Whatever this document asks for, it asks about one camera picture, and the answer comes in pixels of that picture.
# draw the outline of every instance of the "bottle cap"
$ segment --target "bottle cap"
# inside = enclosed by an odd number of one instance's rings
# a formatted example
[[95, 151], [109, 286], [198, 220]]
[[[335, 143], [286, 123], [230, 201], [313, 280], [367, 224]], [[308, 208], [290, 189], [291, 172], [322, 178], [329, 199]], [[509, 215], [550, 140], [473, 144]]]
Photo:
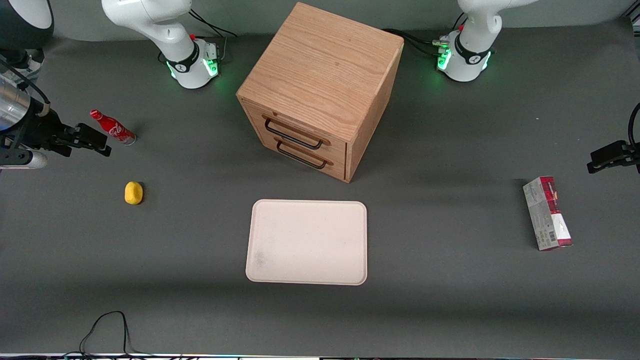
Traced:
[[91, 117], [94, 118], [95, 120], [100, 120], [103, 116], [102, 113], [96, 109], [93, 109], [92, 111], [90, 111], [89, 115], [91, 115]]

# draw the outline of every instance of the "wooden drawer cabinet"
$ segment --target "wooden drawer cabinet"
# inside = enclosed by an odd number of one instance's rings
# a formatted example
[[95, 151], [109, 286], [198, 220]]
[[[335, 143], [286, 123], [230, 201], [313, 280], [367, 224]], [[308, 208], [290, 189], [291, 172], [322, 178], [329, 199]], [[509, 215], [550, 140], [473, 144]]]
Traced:
[[402, 48], [401, 37], [298, 3], [236, 95], [265, 147], [348, 183]]

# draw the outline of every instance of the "drawer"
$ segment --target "drawer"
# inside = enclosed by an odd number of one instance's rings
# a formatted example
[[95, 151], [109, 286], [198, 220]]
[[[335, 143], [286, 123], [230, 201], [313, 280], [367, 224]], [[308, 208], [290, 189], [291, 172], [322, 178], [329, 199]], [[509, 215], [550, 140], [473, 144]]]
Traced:
[[342, 161], [334, 161], [322, 158], [321, 156], [310, 152], [308, 149], [302, 148], [295, 143], [288, 142], [287, 140], [283, 140], [278, 136], [263, 138], [263, 144], [268, 149], [279, 152], [292, 160], [344, 181], [344, 159]]
[[325, 159], [344, 162], [346, 143], [332, 136], [319, 135], [311, 129], [293, 124], [286, 116], [246, 102], [245, 111], [261, 139], [276, 136]]

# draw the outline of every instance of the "metal cylinder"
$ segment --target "metal cylinder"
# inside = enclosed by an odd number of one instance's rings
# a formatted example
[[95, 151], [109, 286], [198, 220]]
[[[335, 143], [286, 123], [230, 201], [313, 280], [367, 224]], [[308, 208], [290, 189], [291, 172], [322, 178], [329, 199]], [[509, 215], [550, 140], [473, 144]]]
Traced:
[[31, 97], [0, 76], [0, 132], [16, 125], [29, 110]]

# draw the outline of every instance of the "wooden cabinet top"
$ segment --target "wooden cabinet top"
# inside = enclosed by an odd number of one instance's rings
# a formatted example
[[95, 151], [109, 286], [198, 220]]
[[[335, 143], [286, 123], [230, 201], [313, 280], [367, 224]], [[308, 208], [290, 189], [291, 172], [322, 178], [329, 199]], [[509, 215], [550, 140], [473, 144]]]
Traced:
[[237, 95], [350, 142], [403, 43], [298, 3]]

